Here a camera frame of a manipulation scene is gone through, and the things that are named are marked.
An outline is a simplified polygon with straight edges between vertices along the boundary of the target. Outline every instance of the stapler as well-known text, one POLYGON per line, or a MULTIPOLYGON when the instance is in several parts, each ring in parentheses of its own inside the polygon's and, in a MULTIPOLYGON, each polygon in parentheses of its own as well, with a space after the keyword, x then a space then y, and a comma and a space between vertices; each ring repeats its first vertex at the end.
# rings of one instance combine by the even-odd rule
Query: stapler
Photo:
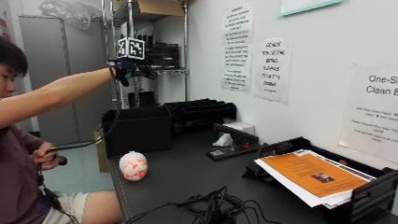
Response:
POLYGON ((206 152, 207 157, 213 161, 221 161, 261 149, 257 136, 217 123, 213 126, 213 130, 230 134, 233 139, 233 145, 230 147, 206 152))

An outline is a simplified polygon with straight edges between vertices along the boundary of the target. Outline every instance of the wall poster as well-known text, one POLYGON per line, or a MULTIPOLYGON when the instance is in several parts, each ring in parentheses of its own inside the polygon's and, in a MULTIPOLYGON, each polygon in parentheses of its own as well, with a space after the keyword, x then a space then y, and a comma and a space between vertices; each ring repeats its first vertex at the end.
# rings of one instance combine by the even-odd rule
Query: wall poster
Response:
POLYGON ((398 162, 398 64, 351 66, 339 145, 398 162))
POLYGON ((231 91, 250 89, 253 18, 251 3, 227 7, 223 13, 221 86, 231 91))
POLYGON ((285 104, 289 99, 291 53, 291 38, 265 39, 259 45, 255 95, 285 104))

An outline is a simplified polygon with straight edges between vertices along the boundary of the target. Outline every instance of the cardboard box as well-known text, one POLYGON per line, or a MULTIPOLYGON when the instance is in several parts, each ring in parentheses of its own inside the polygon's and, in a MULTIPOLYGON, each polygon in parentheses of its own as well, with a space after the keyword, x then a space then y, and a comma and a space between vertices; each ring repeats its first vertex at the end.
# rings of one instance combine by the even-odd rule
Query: cardboard box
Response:
MULTIPOLYGON (((128 16, 126 0, 114 0, 113 10, 124 17, 128 16)), ((168 0, 137 0, 133 2, 134 19, 150 21, 158 15, 184 16, 180 2, 168 0)))
MULTIPOLYGON (((98 131, 94 132, 94 139, 100 138, 98 131)), ((97 159, 98 159, 98 168, 100 172, 109 172, 108 162, 106 162, 106 153, 104 148, 104 140, 96 143, 97 148, 97 159)))

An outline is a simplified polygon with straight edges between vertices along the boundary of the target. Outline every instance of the black file organizer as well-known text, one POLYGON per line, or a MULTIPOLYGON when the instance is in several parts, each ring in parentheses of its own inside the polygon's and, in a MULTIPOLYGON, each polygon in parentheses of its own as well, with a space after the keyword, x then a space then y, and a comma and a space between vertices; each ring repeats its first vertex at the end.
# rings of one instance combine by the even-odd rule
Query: black file organizer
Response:
MULTIPOLYGON (((331 223, 371 223, 379 217, 390 213, 398 186, 396 170, 389 168, 378 170, 358 161, 350 160, 349 158, 313 146, 310 141, 303 137, 263 146, 257 152, 255 157, 262 158, 269 156, 270 152, 283 154, 299 149, 309 149, 333 161, 345 161, 349 164, 349 167, 377 177, 375 180, 371 180, 366 185, 353 190, 350 201, 347 203, 333 209, 323 209, 323 207, 319 207, 325 212, 325 218, 331 223)), ((242 177, 253 180, 263 180, 265 182, 275 181, 253 161, 247 164, 242 177)))
POLYGON ((233 103, 207 98, 188 102, 165 103, 172 112, 176 132, 211 129, 215 123, 223 123, 223 118, 237 119, 237 107, 233 103))

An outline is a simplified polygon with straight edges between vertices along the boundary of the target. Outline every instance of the gray locker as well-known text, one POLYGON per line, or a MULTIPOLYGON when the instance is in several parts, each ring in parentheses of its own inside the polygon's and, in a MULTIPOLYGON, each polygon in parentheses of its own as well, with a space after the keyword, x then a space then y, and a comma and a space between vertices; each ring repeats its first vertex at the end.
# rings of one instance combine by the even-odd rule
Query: gray locker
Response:
MULTIPOLYGON (((60 77, 105 67, 101 22, 81 31, 50 17, 20 16, 32 89, 60 77)), ((37 116, 40 134, 54 145, 93 140, 102 113, 110 108, 109 85, 61 110, 37 116)))

